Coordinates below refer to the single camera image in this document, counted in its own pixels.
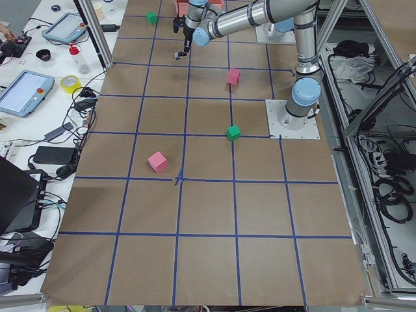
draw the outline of white desk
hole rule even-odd
[[[103,4],[103,11],[105,15],[105,19],[101,20],[100,22],[120,25],[128,0],[114,0],[111,3],[104,3],[103,1],[100,2]],[[68,1],[65,1],[65,3],[61,4],[61,11],[53,12],[51,10],[51,6],[55,5],[56,3],[56,0],[42,0],[38,8],[34,11],[32,17],[53,23],[58,18],[60,18],[64,12],[75,12],[74,9],[68,8]],[[40,21],[30,20],[25,27],[25,30],[35,28],[41,24],[43,23]],[[7,128],[0,132],[1,141],[15,140],[18,138],[26,140],[42,140],[46,133],[62,125],[66,111],[72,103],[71,95],[65,93],[65,91],[63,91],[63,89],[61,89],[59,86],[60,78],[67,75],[76,75],[80,78],[81,84],[85,86],[91,78],[103,71],[103,68],[101,67],[101,64],[97,58],[94,46],[92,45],[91,39],[89,39],[87,42],[79,44],[83,49],[82,54],[91,68],[90,73],[81,75],[78,73],[77,68],[75,67],[75,64],[73,63],[73,60],[69,54],[69,46],[53,45],[52,43],[48,42],[45,38],[42,37],[42,30],[44,29],[45,27],[42,27],[41,29],[35,29],[28,33],[29,36],[32,36],[32,41],[28,45],[21,58],[13,58],[8,64],[0,66],[0,85],[8,86],[22,70],[31,70],[34,72],[50,75],[55,78],[55,85],[46,96],[45,101],[39,104],[35,112],[26,118],[20,118],[11,114],[0,112],[0,118],[2,118],[8,125]],[[105,33],[105,38],[111,51],[114,49],[117,34],[117,32]],[[85,38],[86,35],[81,37],[79,41],[82,41]],[[49,49],[51,51],[52,57],[50,61],[43,62],[36,57],[35,54],[40,49]],[[94,81],[89,84],[89,87],[100,91],[104,77],[104,74],[100,75],[97,79],[94,79]],[[81,125],[82,119],[80,119],[76,111],[73,110],[70,116],[77,122],[78,125]],[[68,135],[69,133],[66,133],[54,139],[52,142],[62,142],[68,137]],[[27,170],[27,159],[35,153],[38,146],[48,145],[66,147],[74,146],[72,138],[70,138],[65,143],[58,145],[42,142],[41,144],[28,147],[16,147],[14,150],[14,155],[10,161],[22,170]],[[55,176],[55,171],[59,166],[37,164],[36,167],[43,169],[51,176]],[[67,200],[70,194],[74,176],[75,175],[71,175],[64,181],[48,182],[47,191],[58,194]],[[42,211],[40,226],[35,232],[42,237],[52,237],[58,226],[58,215],[59,213],[57,208],[45,209]],[[8,295],[39,293],[44,278],[45,274],[37,278],[33,278],[28,282],[28,284],[26,284],[26,286],[19,287],[18,290],[13,291]]]

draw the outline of green cube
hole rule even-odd
[[[232,127],[227,129],[227,137],[230,141],[234,141],[241,136],[241,131],[237,127],[237,125],[233,125]]]
[[[155,14],[155,13],[153,13],[153,12],[149,12],[149,13],[147,13],[147,14],[146,14],[146,19],[147,19],[147,21],[148,21],[150,24],[152,24],[152,25],[155,25],[155,24],[157,23],[157,16],[156,16],[156,14]]]

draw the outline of white cloth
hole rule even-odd
[[[352,57],[345,60],[335,70],[335,76],[338,79],[348,79],[353,83],[363,83],[368,80],[367,75],[374,68],[374,59],[368,57]]]

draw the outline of metal base plate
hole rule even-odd
[[[283,99],[267,99],[267,120],[270,138],[295,138],[300,140],[319,140],[317,123],[314,118],[308,119],[300,130],[289,130],[278,122],[278,112],[286,105]]]
[[[257,26],[255,28],[255,34],[257,36],[258,44],[295,44],[294,32],[289,31],[285,33],[275,32],[275,35],[269,36],[267,34],[267,23]]]

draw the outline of hand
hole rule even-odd
[[[14,40],[16,35],[14,34],[14,32],[12,32],[10,29],[7,29],[6,27],[4,27],[3,25],[0,24],[0,32],[2,32],[3,34],[5,34],[6,39],[8,40]]]

